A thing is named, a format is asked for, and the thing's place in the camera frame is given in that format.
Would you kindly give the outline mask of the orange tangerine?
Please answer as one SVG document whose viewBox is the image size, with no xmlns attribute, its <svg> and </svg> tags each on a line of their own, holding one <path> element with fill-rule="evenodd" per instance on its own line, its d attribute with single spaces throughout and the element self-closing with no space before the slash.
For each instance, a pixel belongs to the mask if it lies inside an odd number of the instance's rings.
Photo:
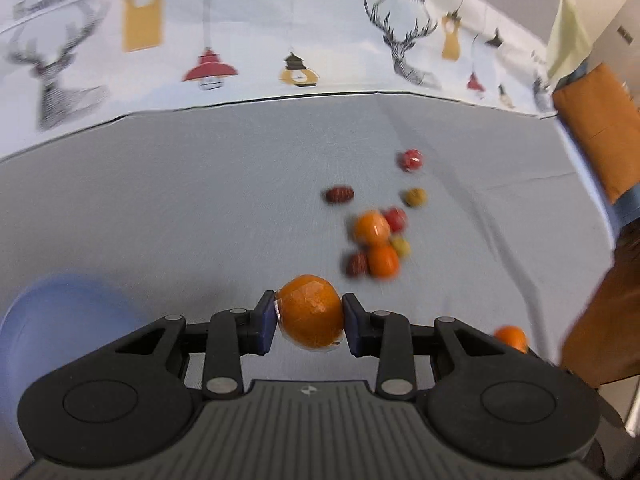
<svg viewBox="0 0 640 480">
<path fill-rule="evenodd" d="M 494 337 L 515 350 L 528 352 L 526 333 L 518 326 L 503 325 L 494 331 Z"/>
<path fill-rule="evenodd" d="M 391 244 L 370 247 L 367 250 L 369 273 L 378 280 L 396 278 L 400 260 Z"/>
<path fill-rule="evenodd" d="M 360 214 L 352 225 L 352 239 L 363 246 L 380 246 L 390 238 L 390 225 L 378 210 Z"/>
<path fill-rule="evenodd" d="M 296 276 L 276 297 L 281 328 L 296 344 L 323 349 L 340 339 L 344 326 L 342 300 L 324 278 Z"/>
</svg>

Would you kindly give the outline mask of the dark red jujube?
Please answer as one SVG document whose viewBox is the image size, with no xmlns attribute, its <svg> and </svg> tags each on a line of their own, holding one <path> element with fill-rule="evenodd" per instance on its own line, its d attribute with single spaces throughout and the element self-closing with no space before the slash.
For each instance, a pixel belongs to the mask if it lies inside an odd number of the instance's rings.
<svg viewBox="0 0 640 480">
<path fill-rule="evenodd" d="M 349 278 L 359 278 L 369 273 L 369 263 L 365 252 L 352 252 L 346 259 L 345 274 Z"/>
</svg>

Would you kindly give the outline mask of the yellow-green small fruit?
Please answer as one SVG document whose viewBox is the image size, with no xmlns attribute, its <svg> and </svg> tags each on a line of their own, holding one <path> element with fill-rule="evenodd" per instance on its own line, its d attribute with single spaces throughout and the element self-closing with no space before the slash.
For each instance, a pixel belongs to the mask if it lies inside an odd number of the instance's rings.
<svg viewBox="0 0 640 480">
<path fill-rule="evenodd" d="M 424 188 L 409 188 L 402 196 L 404 203 L 411 208 L 419 208 L 427 203 L 427 192 Z"/>
</svg>

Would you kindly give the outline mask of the blue plastic plate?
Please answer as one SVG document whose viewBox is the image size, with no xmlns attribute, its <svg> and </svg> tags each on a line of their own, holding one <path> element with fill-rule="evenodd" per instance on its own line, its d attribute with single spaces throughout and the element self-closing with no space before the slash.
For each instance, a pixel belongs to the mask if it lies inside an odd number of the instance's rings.
<svg viewBox="0 0 640 480">
<path fill-rule="evenodd" d="M 17 407 L 35 380 L 148 323 L 118 288 L 86 274 L 50 275 L 20 292 L 1 320 L 1 465 L 28 457 Z"/>
</svg>

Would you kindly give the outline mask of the yellow small fruit in pile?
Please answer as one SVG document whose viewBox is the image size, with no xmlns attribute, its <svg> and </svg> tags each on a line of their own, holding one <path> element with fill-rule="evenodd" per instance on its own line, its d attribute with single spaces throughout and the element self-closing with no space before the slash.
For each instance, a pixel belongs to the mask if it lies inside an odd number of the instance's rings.
<svg viewBox="0 0 640 480">
<path fill-rule="evenodd" d="M 394 251 L 398 255 L 399 258 L 405 259 L 408 258 L 412 253 L 412 248 L 408 240 L 402 236 L 393 236 L 390 239 L 390 244 L 394 248 Z"/>
</svg>

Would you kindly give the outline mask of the red wrapped fruit in pile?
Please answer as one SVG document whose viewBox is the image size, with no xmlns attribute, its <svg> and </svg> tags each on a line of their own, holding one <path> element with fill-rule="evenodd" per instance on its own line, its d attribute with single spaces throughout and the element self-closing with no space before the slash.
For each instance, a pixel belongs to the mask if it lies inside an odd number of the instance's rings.
<svg viewBox="0 0 640 480">
<path fill-rule="evenodd" d="M 392 233 L 404 232 L 406 227 L 408 226 L 408 216 L 406 212 L 401 208 L 388 208 L 382 212 L 382 215 L 388 223 L 390 232 Z"/>
</svg>

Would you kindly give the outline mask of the wrapped orange tangerine in pile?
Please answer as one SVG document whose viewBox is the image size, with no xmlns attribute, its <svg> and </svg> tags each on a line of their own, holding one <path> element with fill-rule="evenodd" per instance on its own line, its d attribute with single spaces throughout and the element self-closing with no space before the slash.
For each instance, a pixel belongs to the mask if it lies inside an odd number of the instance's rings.
<svg viewBox="0 0 640 480">
<path fill-rule="evenodd" d="M 360 214 L 352 225 L 352 239 L 363 246 L 380 246 L 390 238 L 390 225 L 378 210 Z"/>
</svg>

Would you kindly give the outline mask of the dark red jujube date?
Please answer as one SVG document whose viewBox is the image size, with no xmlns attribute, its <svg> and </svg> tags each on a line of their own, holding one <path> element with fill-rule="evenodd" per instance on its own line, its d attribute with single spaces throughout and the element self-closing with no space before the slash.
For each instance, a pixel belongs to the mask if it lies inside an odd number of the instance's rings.
<svg viewBox="0 0 640 480">
<path fill-rule="evenodd" d="M 344 204 L 350 202 L 355 197 L 354 189 L 347 185 L 337 185 L 329 188 L 324 194 L 329 204 Z"/>
</svg>

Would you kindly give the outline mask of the grey printed sofa cover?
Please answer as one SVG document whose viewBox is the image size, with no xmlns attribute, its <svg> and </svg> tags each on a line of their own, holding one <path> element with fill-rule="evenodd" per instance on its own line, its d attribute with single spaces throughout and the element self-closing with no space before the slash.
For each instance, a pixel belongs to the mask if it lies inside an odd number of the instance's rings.
<svg viewBox="0 0 640 480">
<path fill-rule="evenodd" d="M 124 52 L 120 0 L 1 0 L 1 38 L 52 55 L 78 4 L 104 22 L 62 75 L 104 84 L 91 114 L 42 130 L 27 67 L 1 66 L 1 300 L 42 276 L 99 275 L 147 316 L 205 321 L 312 273 L 417 323 L 523 326 L 556 359 L 612 261 L 600 186 L 564 127 L 523 91 L 515 110 L 433 98 L 392 70 L 362 0 L 214 0 L 215 50 L 238 70 L 205 92 L 198 0 L 165 0 L 164 43 Z M 415 148 L 423 166 L 405 172 Z M 329 188 L 355 197 L 329 204 Z M 427 203 L 402 196 L 424 188 Z M 408 216 L 396 278 L 345 274 L 365 211 Z"/>
</svg>

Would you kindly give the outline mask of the orange cushion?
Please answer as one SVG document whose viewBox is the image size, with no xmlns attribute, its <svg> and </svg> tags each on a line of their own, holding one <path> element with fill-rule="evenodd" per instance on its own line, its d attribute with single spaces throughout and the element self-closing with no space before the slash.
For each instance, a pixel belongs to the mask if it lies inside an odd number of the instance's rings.
<svg viewBox="0 0 640 480">
<path fill-rule="evenodd" d="M 608 65 L 556 90 L 553 104 L 615 204 L 639 183 L 639 112 Z"/>
</svg>

